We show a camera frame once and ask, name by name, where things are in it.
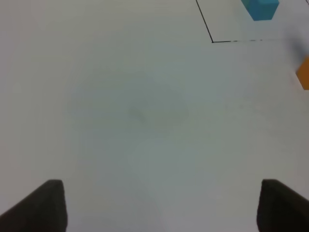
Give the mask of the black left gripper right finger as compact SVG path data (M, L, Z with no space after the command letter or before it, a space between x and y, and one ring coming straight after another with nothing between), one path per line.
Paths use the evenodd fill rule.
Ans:
M309 201L276 179L264 179L256 224L260 232L307 232Z

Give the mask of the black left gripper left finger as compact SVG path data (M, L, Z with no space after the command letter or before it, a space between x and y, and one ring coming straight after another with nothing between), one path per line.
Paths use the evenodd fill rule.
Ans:
M1 214L2 232L65 232L68 214L62 180L51 179Z

